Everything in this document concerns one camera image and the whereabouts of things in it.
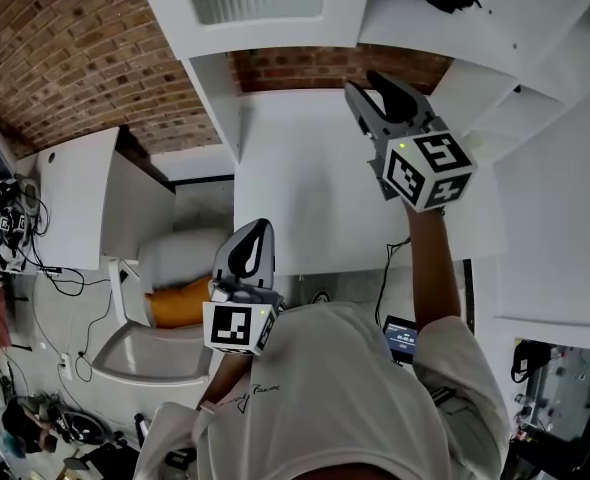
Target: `sneaker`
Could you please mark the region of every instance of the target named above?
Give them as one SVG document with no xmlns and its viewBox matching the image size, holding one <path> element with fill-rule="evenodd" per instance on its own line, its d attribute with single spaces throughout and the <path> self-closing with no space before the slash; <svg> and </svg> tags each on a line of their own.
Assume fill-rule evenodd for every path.
<svg viewBox="0 0 590 480">
<path fill-rule="evenodd" d="M 330 301 L 331 301 L 330 294 L 326 290 L 319 290 L 315 294 L 315 296 L 313 297 L 311 304 L 327 304 Z"/>
</svg>

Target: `gray floor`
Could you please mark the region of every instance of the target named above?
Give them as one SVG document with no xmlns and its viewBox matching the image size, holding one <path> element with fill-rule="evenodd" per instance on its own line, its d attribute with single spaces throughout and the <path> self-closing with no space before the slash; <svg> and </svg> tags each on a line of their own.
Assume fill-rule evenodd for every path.
<svg viewBox="0 0 590 480">
<path fill-rule="evenodd" d="M 233 182 L 202 183 L 185 185 L 177 188 L 175 207 L 175 229 L 192 227 L 219 226 L 232 231 L 233 227 Z M 458 271 L 458 285 L 463 295 L 463 272 Z M 85 272 L 87 281 L 107 277 L 105 264 L 97 272 Z M 379 293 L 382 270 L 367 272 L 350 272 L 304 277 L 278 277 L 275 288 L 284 295 L 286 304 L 294 307 L 309 302 L 320 288 L 327 289 L 334 300 L 355 302 L 364 311 L 374 317 L 375 304 Z M 32 297 L 34 277 L 20 277 L 18 294 Z M 141 311 L 141 293 L 136 285 L 124 284 L 126 306 Z M 76 357 L 83 350 L 86 330 L 89 322 L 106 311 L 109 298 L 108 283 L 87 287 L 83 295 L 76 298 L 58 294 L 43 276 L 39 276 L 34 292 L 34 304 L 42 329 L 58 351 L 68 351 Z M 28 390 L 24 386 L 21 374 L 14 367 L 15 384 L 20 394 L 40 391 L 60 392 L 63 399 L 71 406 L 75 402 L 67 394 L 57 375 L 59 359 L 46 342 L 42 332 L 35 325 L 30 304 L 18 303 L 17 320 L 13 322 L 12 339 L 15 343 L 28 344 L 33 352 L 11 349 L 9 355 L 17 362 L 26 375 Z M 388 284 L 381 305 L 381 319 L 387 314 L 394 314 L 413 319 L 411 270 L 408 268 L 391 269 Z M 106 340 L 118 329 L 119 324 L 114 311 L 107 318 L 95 325 L 91 332 L 88 357 L 90 360 L 99 351 Z M 0 355 L 0 368 L 5 360 Z M 88 375 L 88 367 L 79 365 L 80 373 Z M 90 383 L 85 383 L 77 376 L 73 380 L 64 380 L 70 392 L 85 409 L 95 411 L 117 430 L 124 430 L 134 439 L 133 416 L 140 412 L 152 417 L 160 403 L 171 400 L 192 406 L 202 394 L 202 388 L 146 388 L 125 385 L 110 379 L 94 375 Z M 14 462 L 18 469 L 32 468 L 44 478 L 55 478 L 61 469 L 62 459 L 74 452 L 73 447 L 61 443 L 55 455 L 34 454 L 26 461 Z"/>
</svg>

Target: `orange pillow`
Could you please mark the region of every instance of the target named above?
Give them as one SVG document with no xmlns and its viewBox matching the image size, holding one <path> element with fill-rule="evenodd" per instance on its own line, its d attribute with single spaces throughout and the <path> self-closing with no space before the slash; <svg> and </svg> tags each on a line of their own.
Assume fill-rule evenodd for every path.
<svg viewBox="0 0 590 480">
<path fill-rule="evenodd" d="M 151 305 L 151 313 L 157 327 L 175 329 L 201 324 L 202 302 L 211 300 L 208 293 L 208 282 L 211 279 L 211 276 L 206 276 L 183 288 L 146 293 L 144 297 Z"/>
</svg>

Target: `tablet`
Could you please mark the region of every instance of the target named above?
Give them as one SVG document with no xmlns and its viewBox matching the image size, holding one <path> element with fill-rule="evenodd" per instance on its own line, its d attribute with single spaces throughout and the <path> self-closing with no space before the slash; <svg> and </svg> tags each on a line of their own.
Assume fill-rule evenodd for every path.
<svg viewBox="0 0 590 480">
<path fill-rule="evenodd" d="M 384 336 L 395 362 L 413 363 L 417 345 L 417 325 L 415 322 L 388 315 L 384 324 Z"/>
</svg>

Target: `person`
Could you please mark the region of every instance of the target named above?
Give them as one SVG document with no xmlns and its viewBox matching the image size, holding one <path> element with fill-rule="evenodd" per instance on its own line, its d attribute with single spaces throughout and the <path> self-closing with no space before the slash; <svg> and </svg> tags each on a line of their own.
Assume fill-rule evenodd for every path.
<svg viewBox="0 0 590 480">
<path fill-rule="evenodd" d="M 46 451 L 53 453 L 57 447 L 57 438 L 51 435 L 54 429 L 52 423 L 35 416 L 35 409 L 32 407 L 36 402 L 26 399 L 20 403 L 17 397 L 8 402 L 6 410 L 2 414 L 2 425 L 4 430 L 10 434 L 12 450 L 15 455 L 22 457 L 27 453 L 39 453 Z M 37 402 L 37 411 L 41 411 Z"/>
<path fill-rule="evenodd" d="M 200 479 L 498 479 L 510 430 L 462 321 L 444 219 L 407 208 L 416 377 L 350 303 L 288 310 L 261 356 L 224 356 L 195 436 Z"/>
</svg>

